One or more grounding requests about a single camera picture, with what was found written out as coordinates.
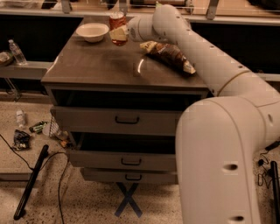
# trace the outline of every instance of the drawer handle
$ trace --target drawer handle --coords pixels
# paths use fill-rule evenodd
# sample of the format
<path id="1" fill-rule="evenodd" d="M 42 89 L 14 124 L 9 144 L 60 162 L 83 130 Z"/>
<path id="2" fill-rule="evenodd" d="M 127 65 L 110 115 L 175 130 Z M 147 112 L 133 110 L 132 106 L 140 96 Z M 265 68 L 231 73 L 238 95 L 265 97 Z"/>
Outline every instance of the drawer handle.
<path id="1" fill-rule="evenodd" d="M 141 158 L 139 158 L 139 161 L 124 161 L 124 159 L 122 158 L 121 163 L 122 165 L 140 165 L 142 162 Z"/>
<path id="2" fill-rule="evenodd" d="M 115 116 L 115 122 L 116 123 L 122 123 L 122 124 L 137 124 L 139 123 L 140 118 L 139 116 L 134 121 L 122 121 L 118 116 Z"/>
<path id="3" fill-rule="evenodd" d="M 125 179 L 128 180 L 128 181 L 139 181 L 139 180 L 142 179 L 142 175 L 140 174 L 139 178 L 129 178 L 129 175 L 125 174 Z"/>

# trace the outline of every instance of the speckled floor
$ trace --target speckled floor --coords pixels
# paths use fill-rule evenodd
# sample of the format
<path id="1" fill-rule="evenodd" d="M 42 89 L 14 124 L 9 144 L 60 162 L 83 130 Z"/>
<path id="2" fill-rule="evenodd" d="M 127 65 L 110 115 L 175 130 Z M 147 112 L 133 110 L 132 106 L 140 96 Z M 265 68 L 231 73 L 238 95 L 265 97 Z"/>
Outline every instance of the speckled floor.
<path id="1" fill-rule="evenodd" d="M 0 134 L 9 144 L 13 144 L 15 129 L 18 128 L 15 120 L 17 109 L 22 109 L 27 118 L 27 127 L 39 121 L 51 121 L 48 97 L 42 94 L 23 94 L 18 102 L 13 96 L 0 92 Z M 49 156 L 55 152 L 65 152 L 57 139 L 39 134 L 31 138 L 31 148 L 18 153 L 25 158 L 31 167 L 36 164 L 43 145 L 49 145 Z M 264 155 L 269 161 L 279 161 L 279 148 Z M 0 139 L 0 178 L 1 173 L 31 172 L 27 165 L 17 157 Z M 255 156 L 255 164 L 263 157 Z M 58 201 L 58 187 L 62 172 L 67 165 L 67 157 L 60 153 L 52 157 L 40 171 L 31 197 L 25 206 L 25 215 L 14 220 L 14 214 L 24 192 L 26 182 L 0 181 L 0 224 L 6 223 L 62 223 Z M 269 169 L 268 164 L 255 167 L 255 175 L 262 175 Z M 269 183 L 270 178 L 262 175 Z M 259 194 L 262 223 L 274 224 L 272 185 L 267 187 L 263 178 L 260 186 L 256 185 Z M 179 203 L 178 185 L 139 185 L 132 195 L 133 200 L 141 209 L 141 217 L 127 204 L 119 217 L 115 215 L 123 201 L 123 193 L 116 183 L 98 183 L 85 181 L 79 168 L 70 164 L 61 182 L 60 202 L 65 223 L 148 223 L 148 224 L 181 224 L 181 208 Z"/>

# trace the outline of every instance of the glass jar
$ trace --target glass jar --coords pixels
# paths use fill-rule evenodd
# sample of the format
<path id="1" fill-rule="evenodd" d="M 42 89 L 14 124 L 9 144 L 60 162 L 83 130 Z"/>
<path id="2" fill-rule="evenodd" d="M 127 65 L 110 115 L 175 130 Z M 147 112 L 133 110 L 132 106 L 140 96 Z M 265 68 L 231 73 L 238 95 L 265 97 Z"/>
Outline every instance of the glass jar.
<path id="1" fill-rule="evenodd" d="M 128 42 L 128 27 L 124 13 L 115 11 L 109 17 L 110 37 L 117 46 L 124 46 Z"/>

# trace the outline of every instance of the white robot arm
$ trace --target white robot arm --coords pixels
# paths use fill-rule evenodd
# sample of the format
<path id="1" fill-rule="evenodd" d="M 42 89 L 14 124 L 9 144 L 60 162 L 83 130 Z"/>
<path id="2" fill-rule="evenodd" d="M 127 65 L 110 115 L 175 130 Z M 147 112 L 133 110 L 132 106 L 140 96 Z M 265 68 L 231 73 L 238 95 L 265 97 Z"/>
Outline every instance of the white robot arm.
<path id="1" fill-rule="evenodd" d="M 176 131 L 185 224 L 260 224 L 254 153 L 280 136 L 280 95 L 247 67 L 191 29 L 170 5 L 135 17 L 137 41 L 168 39 L 195 66 L 213 97 L 194 103 Z"/>

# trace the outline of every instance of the bottle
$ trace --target bottle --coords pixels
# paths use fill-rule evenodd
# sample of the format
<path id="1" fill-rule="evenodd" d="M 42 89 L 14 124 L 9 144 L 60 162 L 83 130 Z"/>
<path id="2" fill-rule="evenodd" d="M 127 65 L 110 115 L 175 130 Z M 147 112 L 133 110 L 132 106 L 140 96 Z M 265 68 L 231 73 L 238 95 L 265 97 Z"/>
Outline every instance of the bottle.
<path id="1" fill-rule="evenodd" d="M 17 63 L 20 66 L 27 64 L 25 56 L 23 55 L 22 51 L 20 50 L 18 44 L 15 43 L 12 39 L 9 39 L 9 48 L 10 48 L 11 53 L 14 55 Z"/>
<path id="2" fill-rule="evenodd" d="M 16 119 L 17 119 L 18 127 L 22 129 L 25 126 L 25 113 L 22 109 L 17 110 Z"/>

